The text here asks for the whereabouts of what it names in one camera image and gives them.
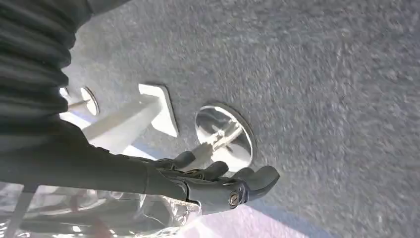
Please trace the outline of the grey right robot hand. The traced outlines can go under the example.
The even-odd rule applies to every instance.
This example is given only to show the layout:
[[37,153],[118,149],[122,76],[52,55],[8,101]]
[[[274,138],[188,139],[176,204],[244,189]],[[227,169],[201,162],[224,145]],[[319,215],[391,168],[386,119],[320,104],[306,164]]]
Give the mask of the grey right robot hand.
[[0,179],[20,184],[26,193],[41,185],[163,195],[200,205],[211,214],[266,195],[279,179],[278,171],[265,166],[232,178],[206,171],[204,180],[165,170],[156,161],[113,155],[89,144],[80,128],[55,119],[0,122]]

